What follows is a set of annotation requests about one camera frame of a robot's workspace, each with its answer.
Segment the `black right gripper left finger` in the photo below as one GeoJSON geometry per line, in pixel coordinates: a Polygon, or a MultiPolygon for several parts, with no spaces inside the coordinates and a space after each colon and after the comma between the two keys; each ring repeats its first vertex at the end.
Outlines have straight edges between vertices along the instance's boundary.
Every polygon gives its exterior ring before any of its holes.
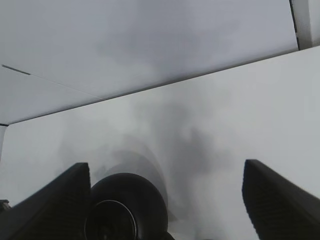
{"type": "Polygon", "coordinates": [[[76,163],[0,214],[2,240],[83,240],[90,205],[90,170],[76,163]]]}

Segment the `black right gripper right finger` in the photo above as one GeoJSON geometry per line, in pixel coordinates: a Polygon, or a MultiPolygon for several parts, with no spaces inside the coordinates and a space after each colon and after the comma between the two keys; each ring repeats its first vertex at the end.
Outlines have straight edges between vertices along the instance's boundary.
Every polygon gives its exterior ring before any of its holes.
{"type": "Polygon", "coordinates": [[[261,240],[318,240],[320,200],[256,159],[244,163],[242,198],[261,240]]]}

